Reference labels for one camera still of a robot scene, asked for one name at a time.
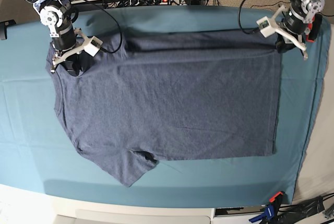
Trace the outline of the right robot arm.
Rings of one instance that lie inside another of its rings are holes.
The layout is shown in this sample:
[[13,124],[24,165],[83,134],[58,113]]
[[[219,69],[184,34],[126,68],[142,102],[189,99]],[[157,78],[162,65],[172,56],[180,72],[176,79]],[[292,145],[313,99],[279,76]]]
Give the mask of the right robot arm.
[[51,73],[62,65],[72,76],[77,77],[84,70],[80,59],[83,51],[94,56],[99,47],[95,38],[88,38],[80,28],[74,28],[73,23],[79,12],[72,7],[71,0],[26,0],[40,17],[41,24],[48,27],[54,55],[52,57]]

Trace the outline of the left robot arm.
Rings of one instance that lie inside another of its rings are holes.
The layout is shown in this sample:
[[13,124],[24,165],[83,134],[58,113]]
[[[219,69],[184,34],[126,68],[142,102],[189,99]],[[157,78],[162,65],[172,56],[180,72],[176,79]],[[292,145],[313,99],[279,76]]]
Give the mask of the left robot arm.
[[308,59],[307,42],[315,42],[323,20],[325,0],[289,0],[290,7],[280,6],[269,22],[278,34],[277,50],[298,48]]

